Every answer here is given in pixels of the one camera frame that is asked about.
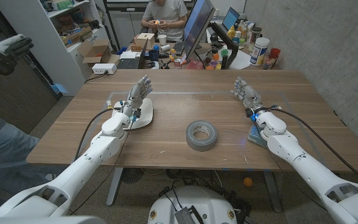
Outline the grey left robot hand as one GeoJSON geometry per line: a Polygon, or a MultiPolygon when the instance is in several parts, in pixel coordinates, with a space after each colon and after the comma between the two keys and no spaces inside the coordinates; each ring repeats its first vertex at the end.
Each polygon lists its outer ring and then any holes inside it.
{"type": "Polygon", "coordinates": [[[144,75],[129,90],[120,112],[130,117],[134,110],[140,108],[143,99],[152,91],[151,79],[144,75]]]}

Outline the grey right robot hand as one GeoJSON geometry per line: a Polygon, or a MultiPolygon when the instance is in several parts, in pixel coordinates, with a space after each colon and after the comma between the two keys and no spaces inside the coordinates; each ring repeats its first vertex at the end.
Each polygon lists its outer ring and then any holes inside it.
{"type": "Polygon", "coordinates": [[[242,101],[245,108],[252,114],[260,115],[266,112],[260,95],[244,79],[238,76],[234,82],[234,90],[230,91],[235,97],[242,101]]]}

